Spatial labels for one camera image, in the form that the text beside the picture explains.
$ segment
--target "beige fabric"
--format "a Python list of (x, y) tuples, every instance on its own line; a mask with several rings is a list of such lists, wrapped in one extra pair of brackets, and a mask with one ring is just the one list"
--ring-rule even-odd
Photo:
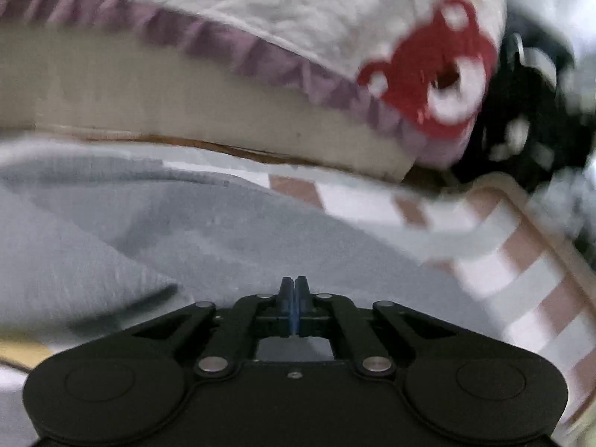
[(295, 91), (234, 76), (174, 49), (106, 35), (0, 26), (3, 125), (161, 134), (311, 159), (402, 179), (396, 140), (311, 105)]

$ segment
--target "black robotic gripper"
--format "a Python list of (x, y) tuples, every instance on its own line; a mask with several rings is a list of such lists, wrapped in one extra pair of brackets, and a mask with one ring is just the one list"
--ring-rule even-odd
[[(254, 359), (292, 335), (326, 338), (334, 359)], [(23, 400), (40, 447), (547, 447), (567, 385), (530, 352), (299, 277), (55, 355)]]

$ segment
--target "purple ruffle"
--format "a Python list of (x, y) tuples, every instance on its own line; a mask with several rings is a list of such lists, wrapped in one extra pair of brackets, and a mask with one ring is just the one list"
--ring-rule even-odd
[(0, 18), (102, 31), (132, 31), (143, 41), (225, 62), (233, 72), (297, 89), (314, 105), (348, 111), (378, 134), (397, 138), (420, 164), (445, 168), (468, 139), (425, 137), (368, 89), (296, 53), (223, 23), (134, 0), (0, 0)]

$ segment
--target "red bear face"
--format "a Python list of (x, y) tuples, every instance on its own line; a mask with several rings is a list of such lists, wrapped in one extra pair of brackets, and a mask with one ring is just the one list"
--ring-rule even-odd
[(366, 64), (358, 83), (384, 77), (383, 101), (427, 136), (453, 139), (478, 113), (496, 62), (497, 50), (481, 34), (474, 6), (442, 0), (430, 24), (401, 41), (390, 62)]

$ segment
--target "gray fabric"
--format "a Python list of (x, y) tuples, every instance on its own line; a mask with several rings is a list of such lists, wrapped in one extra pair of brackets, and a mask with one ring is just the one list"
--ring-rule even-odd
[[(2, 327), (71, 324), (76, 334), (100, 336), (173, 304), (227, 305), (275, 292), (283, 276), (307, 275), (315, 291), (360, 306), (394, 300), (498, 336), (448, 274), (320, 210), (220, 174), (105, 156), (8, 165), (0, 168), (0, 227)], [(2, 395), (0, 409), (0, 446), (27, 445), (29, 432), (17, 442), (4, 426), (22, 410), (6, 410)]]

